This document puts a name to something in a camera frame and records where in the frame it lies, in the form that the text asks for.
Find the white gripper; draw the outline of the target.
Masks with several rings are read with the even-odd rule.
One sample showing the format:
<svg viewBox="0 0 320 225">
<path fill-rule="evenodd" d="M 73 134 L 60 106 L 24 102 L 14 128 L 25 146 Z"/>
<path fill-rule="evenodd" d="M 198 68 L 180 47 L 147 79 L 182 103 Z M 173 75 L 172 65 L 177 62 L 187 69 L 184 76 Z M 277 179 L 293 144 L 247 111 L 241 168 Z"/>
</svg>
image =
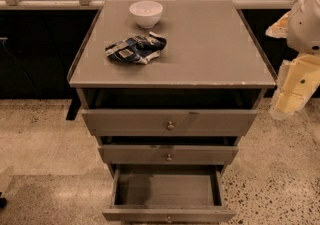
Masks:
<svg viewBox="0 0 320 225">
<path fill-rule="evenodd" d="M 320 0 L 297 0 L 265 34 L 287 38 L 288 46 L 300 52 L 279 69 L 269 113 L 281 120 L 300 111 L 320 86 Z"/>
</svg>

